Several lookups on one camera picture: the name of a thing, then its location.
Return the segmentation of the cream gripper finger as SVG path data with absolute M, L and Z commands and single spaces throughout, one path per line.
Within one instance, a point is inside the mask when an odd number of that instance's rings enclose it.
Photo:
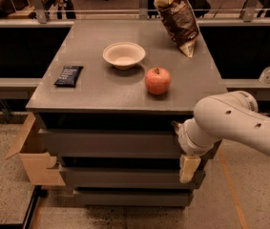
M 182 124 L 176 121 L 172 121 L 171 124 L 174 127 L 175 133 L 178 134 Z

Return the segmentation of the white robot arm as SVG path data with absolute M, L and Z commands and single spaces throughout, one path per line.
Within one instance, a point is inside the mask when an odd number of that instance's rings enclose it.
M 270 117 L 258 113 L 256 99 L 247 92 L 234 91 L 202 98 L 194 117 L 173 122 L 182 155 L 179 181 L 189 182 L 214 144 L 222 139 L 242 143 L 270 156 Z

